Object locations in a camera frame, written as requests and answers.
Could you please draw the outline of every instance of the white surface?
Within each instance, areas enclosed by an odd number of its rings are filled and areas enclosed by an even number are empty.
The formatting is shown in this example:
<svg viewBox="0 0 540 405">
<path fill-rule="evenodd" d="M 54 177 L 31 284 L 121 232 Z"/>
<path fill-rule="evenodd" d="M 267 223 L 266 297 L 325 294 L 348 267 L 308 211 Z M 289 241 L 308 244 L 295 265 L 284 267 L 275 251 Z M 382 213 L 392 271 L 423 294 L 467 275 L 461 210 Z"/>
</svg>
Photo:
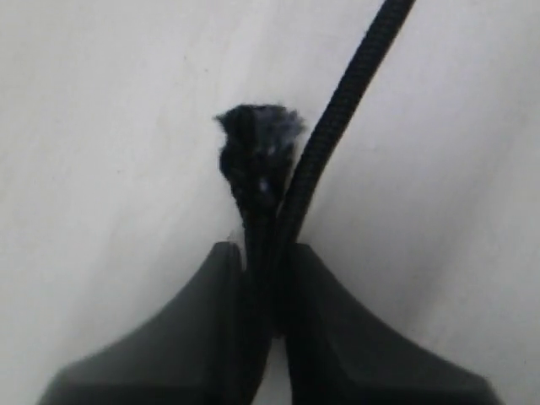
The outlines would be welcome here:
<svg viewBox="0 0 540 405">
<path fill-rule="evenodd" d="M 210 118 L 282 101 L 313 125 L 379 4 L 0 2 L 1 404 L 35 402 L 189 279 L 239 223 Z M 511 404 L 540 403 L 539 18 L 419 0 L 302 234 Z M 286 403 L 272 362 L 257 401 Z"/>
</svg>

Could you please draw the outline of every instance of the black plastic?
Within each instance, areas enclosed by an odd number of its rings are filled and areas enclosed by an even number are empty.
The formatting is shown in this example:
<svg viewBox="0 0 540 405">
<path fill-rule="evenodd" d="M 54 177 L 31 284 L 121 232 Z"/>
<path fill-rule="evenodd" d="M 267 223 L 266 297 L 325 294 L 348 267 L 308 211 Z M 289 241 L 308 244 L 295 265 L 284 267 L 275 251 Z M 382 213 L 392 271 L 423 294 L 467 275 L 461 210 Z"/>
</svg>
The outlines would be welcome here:
<svg viewBox="0 0 540 405">
<path fill-rule="evenodd" d="M 238 248 L 214 245 L 188 285 L 137 331 L 60 372 L 41 405 L 242 404 L 270 345 Z"/>
<path fill-rule="evenodd" d="M 294 246 L 285 273 L 280 312 L 295 405 L 500 403 L 485 379 L 373 316 L 309 246 Z"/>
</svg>

